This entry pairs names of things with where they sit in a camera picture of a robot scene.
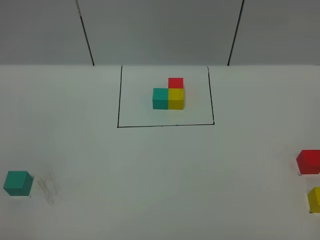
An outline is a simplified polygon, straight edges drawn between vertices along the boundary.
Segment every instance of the red cube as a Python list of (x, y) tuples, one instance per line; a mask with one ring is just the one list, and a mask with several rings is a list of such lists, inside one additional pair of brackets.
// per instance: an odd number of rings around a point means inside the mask
[(319, 174), (320, 150), (302, 150), (296, 162), (301, 174)]
[(170, 89), (183, 89), (184, 79), (182, 77), (169, 77), (169, 88)]

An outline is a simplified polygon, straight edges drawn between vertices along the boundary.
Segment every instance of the teal block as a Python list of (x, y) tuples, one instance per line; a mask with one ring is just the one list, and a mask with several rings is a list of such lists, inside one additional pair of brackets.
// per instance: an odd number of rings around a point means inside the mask
[(152, 97), (153, 109), (168, 109), (168, 98), (168, 88), (154, 88)]
[(8, 171), (3, 189), (10, 196), (29, 196), (33, 180), (27, 171)]

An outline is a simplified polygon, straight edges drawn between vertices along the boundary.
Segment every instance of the block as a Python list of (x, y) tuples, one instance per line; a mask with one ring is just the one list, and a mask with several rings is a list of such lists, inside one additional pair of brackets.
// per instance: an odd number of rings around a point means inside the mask
[(8, 171), (3, 189), (10, 196), (29, 196), (33, 180), (27, 171)]
[(302, 150), (296, 162), (301, 174), (319, 174), (320, 150)]
[(320, 187), (314, 187), (308, 194), (308, 201), (311, 213), (320, 214)]
[(170, 89), (183, 89), (184, 79), (182, 77), (169, 77), (169, 88)]
[(153, 109), (168, 109), (168, 88), (154, 88), (152, 96)]
[(185, 106), (185, 96), (183, 88), (169, 88), (168, 109), (182, 110)]

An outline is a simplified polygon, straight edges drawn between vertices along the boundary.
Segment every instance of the yellow cube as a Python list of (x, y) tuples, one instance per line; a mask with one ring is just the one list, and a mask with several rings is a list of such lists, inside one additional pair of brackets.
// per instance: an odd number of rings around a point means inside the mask
[(183, 88), (169, 88), (168, 109), (184, 109), (185, 94)]
[(308, 194), (311, 213), (320, 213), (320, 187), (314, 187)]

